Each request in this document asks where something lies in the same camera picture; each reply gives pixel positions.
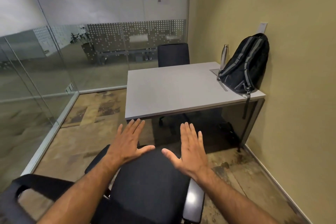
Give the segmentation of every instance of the black office chair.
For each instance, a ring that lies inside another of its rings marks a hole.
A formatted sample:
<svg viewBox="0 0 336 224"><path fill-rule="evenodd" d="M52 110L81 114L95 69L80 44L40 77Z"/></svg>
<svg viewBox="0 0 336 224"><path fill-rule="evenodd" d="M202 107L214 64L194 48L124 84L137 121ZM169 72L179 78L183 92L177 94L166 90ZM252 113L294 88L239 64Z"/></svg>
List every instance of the black office chair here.
<svg viewBox="0 0 336 224"><path fill-rule="evenodd" d="M189 65L189 48L187 43L182 44L162 44L157 47L157 61L159 67ZM183 116L190 123L188 116ZM159 125L163 126L162 119L159 119Z"/></svg>
<svg viewBox="0 0 336 224"><path fill-rule="evenodd" d="M95 157L85 173L101 160L108 147ZM72 185L70 181L40 175L21 176L0 195L0 211L13 224L36 223L19 205L19 195L31 188L56 201ZM174 169L156 149L120 168L91 223L177 224L182 218L185 223L200 223L203 203L204 192L195 181Z"/></svg>

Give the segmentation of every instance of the white table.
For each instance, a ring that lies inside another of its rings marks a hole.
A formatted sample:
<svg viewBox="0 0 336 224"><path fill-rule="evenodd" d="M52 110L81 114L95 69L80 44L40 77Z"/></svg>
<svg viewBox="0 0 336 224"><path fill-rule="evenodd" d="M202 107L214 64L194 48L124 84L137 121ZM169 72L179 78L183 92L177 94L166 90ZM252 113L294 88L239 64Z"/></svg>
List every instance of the white table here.
<svg viewBox="0 0 336 224"><path fill-rule="evenodd" d="M219 69L219 64L208 62L128 71L125 119L169 116L244 103L246 96L218 82L212 69ZM254 107L241 135L243 143L264 98L265 94L259 90L251 94L250 104Z"/></svg>

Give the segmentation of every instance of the forearm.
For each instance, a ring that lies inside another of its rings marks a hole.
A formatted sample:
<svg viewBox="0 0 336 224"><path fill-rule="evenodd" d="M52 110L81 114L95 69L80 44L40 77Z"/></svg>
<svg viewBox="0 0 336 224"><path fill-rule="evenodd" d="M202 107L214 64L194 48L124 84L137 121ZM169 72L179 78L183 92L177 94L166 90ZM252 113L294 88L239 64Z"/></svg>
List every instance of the forearm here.
<svg viewBox="0 0 336 224"><path fill-rule="evenodd" d="M267 212L221 180L211 169L199 184L229 224L277 224Z"/></svg>
<svg viewBox="0 0 336 224"><path fill-rule="evenodd" d="M118 162L103 157L55 202L38 224L89 224L119 166Z"/></svg>

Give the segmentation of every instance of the black backpack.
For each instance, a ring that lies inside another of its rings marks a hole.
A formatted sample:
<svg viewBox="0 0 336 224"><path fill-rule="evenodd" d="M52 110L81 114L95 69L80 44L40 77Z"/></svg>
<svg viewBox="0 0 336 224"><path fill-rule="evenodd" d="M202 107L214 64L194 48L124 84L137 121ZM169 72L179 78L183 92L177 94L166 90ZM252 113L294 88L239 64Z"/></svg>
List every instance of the black backpack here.
<svg viewBox="0 0 336 224"><path fill-rule="evenodd" d="M247 94L243 119L246 118L250 94L266 69L270 45L266 35L258 33L245 38L220 72L219 79L232 91Z"/></svg>

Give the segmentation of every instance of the planter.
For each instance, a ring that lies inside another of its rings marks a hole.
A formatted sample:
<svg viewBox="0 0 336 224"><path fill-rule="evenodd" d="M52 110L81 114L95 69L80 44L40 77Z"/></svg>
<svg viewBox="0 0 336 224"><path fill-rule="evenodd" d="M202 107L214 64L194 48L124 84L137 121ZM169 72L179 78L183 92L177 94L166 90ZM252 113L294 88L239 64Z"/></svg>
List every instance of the planter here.
<svg viewBox="0 0 336 224"><path fill-rule="evenodd" d="M82 45L82 48L83 48L83 51L85 52L85 55L89 63L96 64L97 63L97 53L93 47L93 44L85 43Z"/></svg>

